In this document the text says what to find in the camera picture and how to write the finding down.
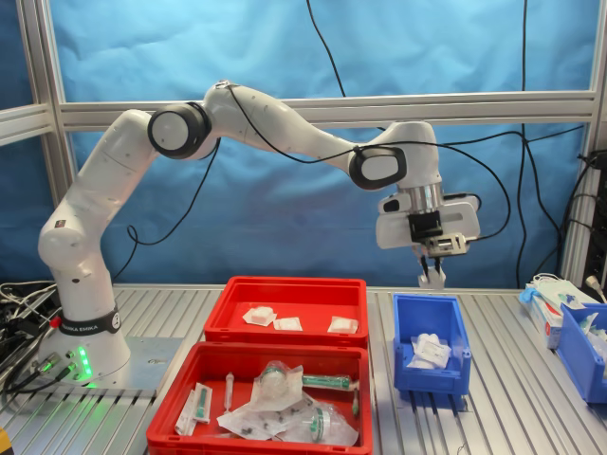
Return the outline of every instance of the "white packet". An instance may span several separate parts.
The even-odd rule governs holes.
[[[356,319],[340,318],[334,316],[329,325],[329,334],[355,334],[359,329],[359,322]]]
[[[282,318],[273,320],[275,330],[294,330],[302,332],[302,324],[299,318]]]
[[[269,306],[258,306],[257,308],[251,308],[244,315],[243,319],[247,324],[261,325],[268,327],[268,325],[276,319],[278,315],[273,312]]]

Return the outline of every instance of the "plastic bag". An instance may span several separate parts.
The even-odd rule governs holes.
[[[408,368],[421,368],[426,370],[444,370],[447,368],[451,348],[446,340],[438,339],[435,334],[421,334],[411,337],[414,346],[414,358],[407,365]]]
[[[315,401],[304,393],[302,400],[281,411],[255,410],[250,405],[244,405],[234,412],[217,417],[217,423],[219,427],[243,438],[265,441],[286,431],[293,421],[297,421],[298,415],[311,408],[314,403]]]
[[[304,398],[303,375],[302,366],[291,370],[282,362],[269,362],[253,382],[250,407],[253,410],[285,410],[301,401]]]
[[[348,425],[332,405],[317,402],[302,412],[287,431],[276,436],[288,443],[353,446],[359,433]]]

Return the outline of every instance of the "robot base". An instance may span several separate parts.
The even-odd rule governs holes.
[[[86,389],[154,391],[162,387],[183,338],[126,337],[131,358],[118,371],[93,379]]]

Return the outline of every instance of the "green led light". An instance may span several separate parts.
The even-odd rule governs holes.
[[[93,375],[93,370],[91,370],[91,367],[89,365],[88,362],[88,357],[86,356],[86,350],[83,347],[78,348],[78,352],[80,353],[80,360],[83,363],[84,366],[84,372],[86,373],[87,376],[92,376]]]

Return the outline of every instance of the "red plastic bin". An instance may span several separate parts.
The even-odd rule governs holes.
[[[309,374],[349,374],[360,383],[359,417],[352,414],[351,392],[305,389],[319,401],[333,403],[348,423],[359,430],[359,440],[352,447],[315,444],[251,441],[215,437],[227,430],[217,425],[224,413],[226,374],[234,374],[232,409],[250,399],[253,378],[270,360],[281,360],[290,368],[299,365]],[[196,425],[192,436],[175,433],[175,422],[196,382],[212,388],[211,422]],[[266,346],[241,343],[203,342],[195,344],[173,385],[162,401],[147,430],[151,455],[317,455],[373,452],[369,366],[365,350],[324,346]]]
[[[243,315],[271,306],[278,319],[298,317],[302,332],[247,324]],[[356,319],[355,334],[329,334],[331,318]],[[366,284],[362,280],[325,278],[233,277],[205,324],[207,341],[307,344],[367,348]]]

